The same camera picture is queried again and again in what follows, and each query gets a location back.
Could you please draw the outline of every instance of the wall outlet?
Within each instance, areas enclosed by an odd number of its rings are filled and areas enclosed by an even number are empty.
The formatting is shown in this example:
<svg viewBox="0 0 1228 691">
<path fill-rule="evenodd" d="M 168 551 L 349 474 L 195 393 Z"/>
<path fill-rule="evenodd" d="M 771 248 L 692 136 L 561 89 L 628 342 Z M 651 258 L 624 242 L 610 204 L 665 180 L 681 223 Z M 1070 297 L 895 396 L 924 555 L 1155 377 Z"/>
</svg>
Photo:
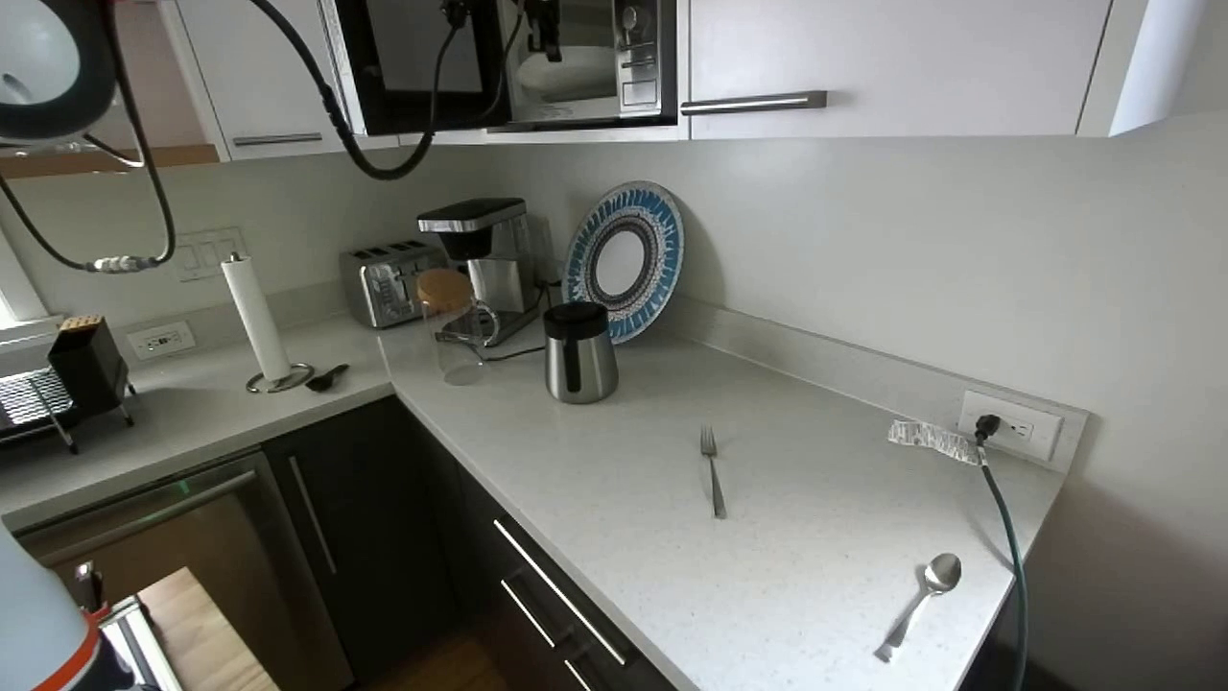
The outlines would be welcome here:
<svg viewBox="0 0 1228 691">
<path fill-rule="evenodd" d="M 148 329 L 128 335 L 128 346 L 143 360 L 158 360 L 158 356 L 171 356 L 171 352 L 195 351 L 195 338 L 193 338 L 188 323 L 158 323 Z"/>
<path fill-rule="evenodd" d="M 979 393 L 964 393 L 960 404 L 960 436 L 976 436 L 982 416 L 996 416 L 1002 430 L 987 441 L 987 451 L 1002 451 L 1014 456 L 1028 456 L 1050 466 L 1050 445 L 1059 441 L 1064 416 L 1037 411 L 1028 404 L 994 400 Z"/>
</svg>

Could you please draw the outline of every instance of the kettle lid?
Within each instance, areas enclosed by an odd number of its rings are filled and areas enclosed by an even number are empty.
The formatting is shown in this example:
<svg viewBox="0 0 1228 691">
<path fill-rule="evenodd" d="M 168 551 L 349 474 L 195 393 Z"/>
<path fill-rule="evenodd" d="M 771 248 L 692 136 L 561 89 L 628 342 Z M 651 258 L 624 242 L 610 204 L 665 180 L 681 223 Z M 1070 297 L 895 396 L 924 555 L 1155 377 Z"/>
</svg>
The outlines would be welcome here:
<svg viewBox="0 0 1228 691">
<path fill-rule="evenodd" d="M 594 338 L 607 335 L 607 306 L 601 304 L 556 304 L 543 311 L 547 338 Z"/>
</svg>

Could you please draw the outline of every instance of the drawer handle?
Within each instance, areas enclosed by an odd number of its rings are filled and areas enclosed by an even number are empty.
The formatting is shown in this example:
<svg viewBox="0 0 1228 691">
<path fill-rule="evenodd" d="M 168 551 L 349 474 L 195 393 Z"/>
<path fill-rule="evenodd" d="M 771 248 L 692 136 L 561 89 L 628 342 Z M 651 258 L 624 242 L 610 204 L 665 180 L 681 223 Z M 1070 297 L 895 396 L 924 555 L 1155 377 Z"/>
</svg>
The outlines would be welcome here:
<svg viewBox="0 0 1228 691">
<path fill-rule="evenodd" d="M 624 667 L 624 656 L 584 619 L 584 611 L 543 578 L 543 567 L 525 555 L 525 547 L 493 519 L 493 534 L 537 574 L 537 581 L 573 611 L 573 619 Z"/>
<path fill-rule="evenodd" d="M 326 534 L 323 534 L 323 526 L 318 526 L 316 505 L 312 505 L 312 494 L 307 494 L 298 456 L 289 456 L 289 466 L 293 466 L 293 478 L 295 478 L 298 500 L 303 500 L 303 510 L 307 510 L 307 521 L 312 521 L 316 547 L 318 547 L 323 566 L 331 567 L 331 581 L 333 581 L 333 578 L 336 578 L 336 562 L 333 562 L 331 539 L 326 539 Z"/>
<path fill-rule="evenodd" d="M 568 656 L 562 656 L 562 667 L 584 691 L 589 691 L 589 684 L 579 675 L 579 667 Z"/>
<path fill-rule="evenodd" d="M 738 113 L 794 113 L 794 109 L 826 109 L 827 91 L 762 91 L 738 99 L 688 99 L 681 117 L 738 117 Z"/>
<path fill-rule="evenodd" d="M 218 500 L 218 494 L 229 494 L 229 492 L 253 486 L 253 479 L 257 479 L 257 474 L 244 468 L 244 474 L 238 474 L 238 478 L 227 478 L 227 479 L 218 479 L 218 486 L 212 486 L 212 488 L 200 488 L 200 492 L 193 492 L 193 494 L 177 500 L 177 505 L 153 507 L 148 514 L 137 514 L 137 519 L 131 519 L 131 521 L 122 521 L 122 526 L 112 526 L 112 532 L 102 532 L 102 534 L 90 534 L 90 539 L 69 547 L 69 551 L 58 551 L 48 562 L 71 562 L 71 557 L 80 557 L 80 555 L 102 551 L 102 547 L 112 547 L 112 542 L 122 542 L 122 539 L 143 534 L 143 532 L 148 532 L 148 526 L 162 526 L 162 521 L 168 521 L 168 519 L 177 519 L 177 514 L 188 514 L 188 510 L 195 510 L 195 507 L 202 507 L 202 505 L 212 505 L 212 500 Z"/>
<path fill-rule="evenodd" d="M 523 597 L 515 597 L 515 588 L 506 581 L 497 581 L 504 597 L 525 616 L 525 621 L 537 631 L 537 638 L 556 651 L 554 633 L 542 625 L 542 619 L 525 606 Z"/>
<path fill-rule="evenodd" d="M 262 146 L 295 146 L 295 143 L 323 143 L 318 131 L 295 131 L 295 136 L 244 136 L 229 139 L 238 152 L 262 152 Z"/>
</svg>

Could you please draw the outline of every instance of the dark cabinet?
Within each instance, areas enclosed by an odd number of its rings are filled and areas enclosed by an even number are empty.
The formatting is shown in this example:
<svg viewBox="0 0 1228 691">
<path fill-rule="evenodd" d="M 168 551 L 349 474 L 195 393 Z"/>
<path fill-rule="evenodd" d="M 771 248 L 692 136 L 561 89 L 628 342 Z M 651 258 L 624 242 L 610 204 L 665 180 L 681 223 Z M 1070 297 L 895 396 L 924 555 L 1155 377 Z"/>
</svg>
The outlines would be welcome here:
<svg viewBox="0 0 1228 691">
<path fill-rule="evenodd" d="M 424 460 L 456 603 L 515 691 L 672 688 L 441 445 Z"/>
<path fill-rule="evenodd" d="M 456 621 L 424 451 L 394 400 L 266 445 L 357 684 Z"/>
</svg>

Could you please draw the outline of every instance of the kitchen counter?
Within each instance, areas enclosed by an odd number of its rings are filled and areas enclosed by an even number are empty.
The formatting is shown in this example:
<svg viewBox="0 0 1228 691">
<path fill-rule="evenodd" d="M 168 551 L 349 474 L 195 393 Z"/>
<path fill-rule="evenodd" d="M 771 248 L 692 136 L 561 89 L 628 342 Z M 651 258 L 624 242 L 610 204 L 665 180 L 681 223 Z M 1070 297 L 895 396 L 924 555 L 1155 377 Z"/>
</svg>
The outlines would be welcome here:
<svg viewBox="0 0 1228 691">
<path fill-rule="evenodd" d="M 249 346 L 137 369 L 135 425 L 98 416 L 80 425 L 80 452 L 53 436 L 0 445 L 0 519 L 6 532 L 38 526 L 392 396 L 372 335 L 349 318 L 293 329 L 284 342 L 295 360 L 316 369 L 349 360 L 349 372 L 326 396 L 307 390 L 244 396 L 243 386 L 257 372 Z"/>
<path fill-rule="evenodd" d="M 589 406 L 543 396 L 542 352 L 454 369 L 467 352 L 428 328 L 372 338 L 331 318 L 289 351 L 349 372 L 326 396 L 257 400 L 244 346 L 144 369 L 135 430 L 98 420 L 80 456 L 53 437 L 0 451 L 0 519 L 23 532 L 394 393 L 678 688 L 960 688 L 1008 597 L 976 468 L 885 445 L 890 416 L 715 351 L 648 335 Z M 724 521 L 698 425 L 721 445 Z M 1028 551 L 1064 474 L 1002 460 L 996 486 Z M 964 583 L 880 666 L 937 555 L 964 557 Z"/>
</svg>

